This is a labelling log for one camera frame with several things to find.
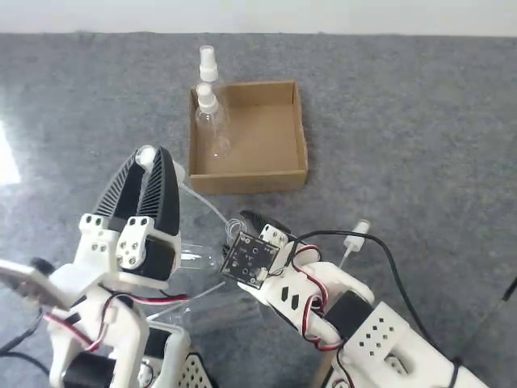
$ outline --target white wall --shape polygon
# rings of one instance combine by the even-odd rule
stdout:
[[[0,0],[0,32],[517,36],[517,0]]]

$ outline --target plastic bottle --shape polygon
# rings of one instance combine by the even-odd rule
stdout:
[[[229,154],[231,145],[228,137],[228,116],[217,101],[209,83],[202,82],[195,89],[199,107],[195,112],[195,122],[199,131],[209,139],[210,153],[214,158]]]
[[[186,243],[181,244],[181,268],[217,272],[222,264],[222,255],[216,255],[211,247]]]

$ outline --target white robotic arm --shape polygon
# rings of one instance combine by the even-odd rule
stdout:
[[[372,291],[334,264],[319,261],[314,246],[300,244],[286,265],[292,249],[288,236],[271,225],[260,236],[282,244],[270,276],[260,289],[238,285],[319,350],[337,350],[325,388],[448,388],[456,372],[455,388],[487,388],[466,368],[456,371],[388,305],[374,308]]]

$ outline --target red wire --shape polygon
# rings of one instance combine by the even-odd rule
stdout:
[[[317,247],[315,245],[306,245],[305,247],[302,247],[300,248],[297,252],[296,252],[296,255],[298,255],[299,253],[303,252],[303,251],[307,251],[309,249],[317,249]],[[329,291],[326,289],[326,287],[324,286],[323,283],[321,283],[318,279],[316,279],[314,276],[308,274],[306,271],[304,271],[303,269],[301,269],[300,267],[298,267],[296,264],[295,264],[295,260],[292,261],[292,267],[295,269],[295,271],[297,272],[301,272],[301,273],[304,273],[306,276],[307,276],[307,279],[309,279],[310,281],[312,281],[319,289],[320,289],[320,292],[322,293],[322,310],[325,308],[325,305],[326,303],[328,302],[329,300]]]
[[[57,317],[54,314],[46,313],[44,316],[47,320],[53,321],[58,325],[66,328],[67,330],[71,331],[72,334],[74,334],[82,342],[88,345],[85,350],[87,350],[88,352],[93,352],[99,348],[99,345],[102,342],[105,334],[104,329],[106,327],[106,323],[104,322],[104,319],[106,318],[107,308],[109,307],[111,302],[113,302],[118,297],[130,297],[135,302],[153,306],[169,305],[171,303],[188,300],[188,296],[185,294],[174,295],[173,297],[136,297],[130,293],[114,293],[104,303],[99,334],[97,335],[95,341],[92,341],[87,335],[78,330],[74,325],[67,323],[66,321]]]
[[[300,248],[298,251],[296,251],[295,258],[296,258],[296,255],[300,254],[303,251],[308,251],[309,249],[315,249],[319,253],[319,250],[317,249],[317,246],[315,246],[315,245],[306,245],[306,246]],[[295,263],[295,260],[292,261],[292,267],[297,272],[302,272],[303,274],[305,274],[307,276],[307,279],[312,281],[319,288],[320,293],[322,294],[322,297],[319,297],[317,295],[313,295],[312,297],[307,299],[307,302],[305,303],[304,314],[303,314],[302,324],[301,324],[301,335],[302,335],[302,337],[304,338],[304,340],[306,340],[306,341],[310,342],[311,344],[313,344],[314,347],[317,350],[321,351],[321,352],[329,352],[329,351],[341,348],[342,345],[343,345],[343,342],[339,342],[337,344],[320,345],[322,339],[307,337],[306,333],[307,333],[307,329],[309,327],[309,312],[310,312],[311,306],[314,303],[314,301],[320,300],[322,305],[320,306],[319,309],[320,309],[321,312],[323,312],[324,309],[325,309],[326,303],[329,300],[329,291],[326,289],[325,285],[323,283],[321,283],[316,277],[308,274],[306,271],[304,271],[303,269],[298,267],[296,265],[296,263]]]
[[[89,345],[93,344],[93,341],[90,338],[88,338],[88,336],[85,335],[82,331],[78,330],[74,325],[69,324],[68,322],[64,321],[63,319],[57,317],[56,315],[51,314],[51,313],[45,313],[44,317],[47,320],[57,323],[58,325],[63,326],[67,330],[72,331],[72,333],[76,337],[78,337],[81,341],[85,342],[86,344],[89,344]]]

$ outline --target clear plastic bottle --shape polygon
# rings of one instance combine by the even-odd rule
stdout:
[[[181,244],[181,268],[219,271],[223,256],[217,255],[211,247],[196,244]]]
[[[197,128],[208,139],[208,148],[214,158],[227,156],[231,150],[228,115],[209,83],[202,82],[195,90],[199,103],[195,112]]]
[[[216,51],[212,46],[200,47],[200,78],[201,82],[209,83],[212,90],[228,115],[228,100],[226,99],[225,83],[219,74],[216,62]]]

